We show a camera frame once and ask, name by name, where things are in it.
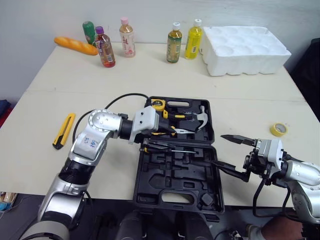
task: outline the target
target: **hammer head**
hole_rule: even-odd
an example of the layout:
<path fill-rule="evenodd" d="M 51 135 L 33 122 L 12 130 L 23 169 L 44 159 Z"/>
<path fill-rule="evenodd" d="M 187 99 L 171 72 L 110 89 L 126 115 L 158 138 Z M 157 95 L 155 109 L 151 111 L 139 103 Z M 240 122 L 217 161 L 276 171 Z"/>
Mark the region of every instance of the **hammer head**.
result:
<path fill-rule="evenodd" d="M 198 127 L 198 131 L 202 129 L 208 123 L 208 114 L 205 113 L 205 106 L 200 106 L 201 113 L 196 115 L 198 121 L 202 121 L 201 126 Z"/>

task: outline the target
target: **styrofoam egg tray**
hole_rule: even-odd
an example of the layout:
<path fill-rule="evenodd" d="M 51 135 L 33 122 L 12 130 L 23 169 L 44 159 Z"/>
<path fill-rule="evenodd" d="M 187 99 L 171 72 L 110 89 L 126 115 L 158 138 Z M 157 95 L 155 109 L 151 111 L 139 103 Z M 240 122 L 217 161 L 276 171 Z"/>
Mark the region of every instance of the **styrofoam egg tray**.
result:
<path fill-rule="evenodd" d="M 211 76 L 274 74 L 291 53 L 266 27 L 203 27 L 200 45 Z"/>

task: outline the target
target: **tool case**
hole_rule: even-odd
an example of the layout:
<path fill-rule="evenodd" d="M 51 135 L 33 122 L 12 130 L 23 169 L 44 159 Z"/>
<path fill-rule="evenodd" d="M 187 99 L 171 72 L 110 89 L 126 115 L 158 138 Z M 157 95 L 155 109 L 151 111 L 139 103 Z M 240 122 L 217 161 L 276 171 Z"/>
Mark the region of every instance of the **tool case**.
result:
<path fill-rule="evenodd" d="M 141 144 L 133 201 L 145 209 L 166 209 L 215 215 L 225 209 L 219 170 L 212 164 L 217 161 L 217 151 L 211 146 L 215 140 L 207 100 L 152 96 L 151 102 L 165 101 L 165 111 L 170 114 L 188 114 L 187 119 L 170 119 L 169 124 L 177 129 L 194 131 L 187 134 L 151 135 Z M 207 124 L 197 120 L 201 106 L 207 114 Z M 163 110 L 157 110 L 160 118 Z M 175 151 L 149 153 L 143 149 L 147 143 L 169 145 Z M 172 201 L 177 195 L 182 201 Z"/>

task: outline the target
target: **yellow utility knife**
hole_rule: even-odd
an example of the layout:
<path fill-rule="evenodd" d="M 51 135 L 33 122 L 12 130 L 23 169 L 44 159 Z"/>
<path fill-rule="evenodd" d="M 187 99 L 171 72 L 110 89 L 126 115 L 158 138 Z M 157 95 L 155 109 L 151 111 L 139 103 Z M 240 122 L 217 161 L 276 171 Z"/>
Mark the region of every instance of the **yellow utility knife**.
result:
<path fill-rule="evenodd" d="M 76 114 L 70 113 L 66 119 L 64 120 L 58 135 L 54 139 L 52 145 L 55 149 L 61 149 L 65 144 L 68 139 L 68 135 L 70 133 L 72 124 L 74 123 Z"/>

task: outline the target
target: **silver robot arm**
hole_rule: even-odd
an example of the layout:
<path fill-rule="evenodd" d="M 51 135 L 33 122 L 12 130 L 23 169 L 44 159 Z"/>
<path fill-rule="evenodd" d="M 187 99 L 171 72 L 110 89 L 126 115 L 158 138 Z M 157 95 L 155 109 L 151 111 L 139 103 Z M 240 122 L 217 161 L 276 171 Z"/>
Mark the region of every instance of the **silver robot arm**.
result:
<path fill-rule="evenodd" d="M 109 138 L 123 138 L 130 143 L 139 134 L 156 132 L 159 115 L 151 106 L 139 110 L 134 121 L 123 114 L 96 109 L 88 117 L 85 129 L 78 135 L 68 158 L 57 174 L 38 211 L 37 223 L 20 240 L 68 240 L 69 229 L 77 225 L 84 208 L 84 194 Z"/>
<path fill-rule="evenodd" d="M 243 168 L 236 172 L 235 166 L 221 169 L 231 175 L 248 181 L 250 173 L 260 175 L 265 184 L 289 187 L 292 202 L 299 220 L 320 224 L 320 167 L 291 157 L 283 149 L 280 139 L 251 139 L 240 135 L 222 135 L 233 143 L 253 146 L 245 157 Z"/>

